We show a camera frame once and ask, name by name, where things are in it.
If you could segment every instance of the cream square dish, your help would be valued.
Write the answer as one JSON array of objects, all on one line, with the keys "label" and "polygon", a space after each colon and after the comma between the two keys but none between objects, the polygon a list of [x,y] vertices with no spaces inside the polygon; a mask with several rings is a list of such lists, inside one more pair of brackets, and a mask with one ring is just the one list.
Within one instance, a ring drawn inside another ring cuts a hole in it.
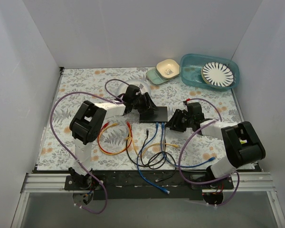
[{"label": "cream square dish", "polygon": [[165,79],[171,79],[180,74],[180,65],[173,59],[166,59],[158,63],[156,69]]}]

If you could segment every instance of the blue ethernet cable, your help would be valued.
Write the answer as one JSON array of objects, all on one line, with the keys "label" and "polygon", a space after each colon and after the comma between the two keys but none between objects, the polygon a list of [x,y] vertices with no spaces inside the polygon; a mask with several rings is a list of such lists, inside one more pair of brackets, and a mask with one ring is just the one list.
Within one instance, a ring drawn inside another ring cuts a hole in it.
[{"label": "blue ethernet cable", "polygon": [[144,147],[145,147],[146,145],[148,145],[148,144],[155,138],[155,136],[156,136],[156,134],[157,134],[157,131],[158,131],[158,123],[156,123],[156,131],[155,131],[154,136],[141,148],[141,150],[140,150],[139,153],[138,153],[138,156],[137,156],[137,159],[136,159],[137,170],[138,170],[140,176],[141,176],[147,183],[149,183],[150,185],[152,185],[152,186],[154,186],[154,187],[160,189],[160,190],[163,191],[164,193],[169,194],[170,191],[168,191],[167,189],[165,189],[165,188],[163,188],[163,187],[161,187],[161,186],[158,186],[158,185],[152,183],[151,181],[147,180],[147,179],[143,176],[143,174],[142,174],[142,172],[140,171],[139,166],[138,166],[138,158],[139,158],[139,155],[142,153]]},{"label": "blue ethernet cable", "polygon": [[[165,130],[165,124],[164,124],[164,122],[162,122],[162,125],[161,125],[161,151],[163,151],[163,146],[162,146],[162,141],[163,141],[163,132],[164,132],[164,130]],[[199,166],[201,166],[201,165],[203,165],[203,164],[206,164],[206,163],[208,163],[208,162],[211,162],[211,161],[213,161],[215,159],[215,157],[211,157],[211,158],[209,158],[207,161],[204,161],[204,162],[202,162],[202,163],[200,163],[200,164],[197,164],[197,165],[192,165],[192,166],[185,166],[185,165],[181,165],[180,167],[181,168],[196,168],[196,167],[199,167]],[[172,166],[174,166],[174,167],[176,167],[176,168],[178,168],[178,166],[177,165],[175,165],[175,164],[173,164],[169,159],[168,159],[168,157],[167,157],[167,162],[170,164],[170,165],[172,165]]]}]

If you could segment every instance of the blue plastic tray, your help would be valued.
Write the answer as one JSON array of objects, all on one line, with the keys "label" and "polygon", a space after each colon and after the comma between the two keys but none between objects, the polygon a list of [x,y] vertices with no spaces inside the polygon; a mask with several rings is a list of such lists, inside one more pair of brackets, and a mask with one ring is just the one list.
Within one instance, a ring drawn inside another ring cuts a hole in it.
[{"label": "blue plastic tray", "polygon": [[[207,84],[202,76],[201,69],[206,63],[217,62],[226,65],[233,73],[234,82],[227,87]],[[203,56],[196,54],[187,54],[180,61],[180,76],[183,83],[189,86],[200,87],[212,90],[228,90],[236,87],[239,83],[239,70],[235,62],[219,57]]]}]

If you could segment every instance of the black and white plate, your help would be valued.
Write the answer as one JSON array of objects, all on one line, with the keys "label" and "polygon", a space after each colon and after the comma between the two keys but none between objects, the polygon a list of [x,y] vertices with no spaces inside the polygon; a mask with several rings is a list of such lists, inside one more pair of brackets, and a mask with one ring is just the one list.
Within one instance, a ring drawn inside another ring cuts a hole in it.
[{"label": "black and white plate", "polygon": [[201,70],[201,76],[207,84],[214,86],[226,87],[230,86],[233,81],[233,73],[231,70],[221,63],[207,63]]}]

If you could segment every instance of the white enclosure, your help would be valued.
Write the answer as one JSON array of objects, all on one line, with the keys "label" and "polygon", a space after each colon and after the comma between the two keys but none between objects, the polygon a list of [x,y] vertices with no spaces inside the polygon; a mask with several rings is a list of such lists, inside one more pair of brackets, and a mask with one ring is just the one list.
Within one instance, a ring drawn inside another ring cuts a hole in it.
[{"label": "white enclosure", "polygon": [[231,58],[261,0],[23,0],[59,66]]},{"label": "white enclosure", "polygon": [[0,0],[0,228],[34,168],[59,68],[21,0]]},{"label": "white enclosure", "polygon": [[285,214],[285,0],[0,0],[0,227],[36,162],[59,68],[233,59]]},{"label": "white enclosure", "polygon": [[261,165],[273,175],[285,215],[285,0],[262,2],[233,60],[244,119],[266,149]]}]

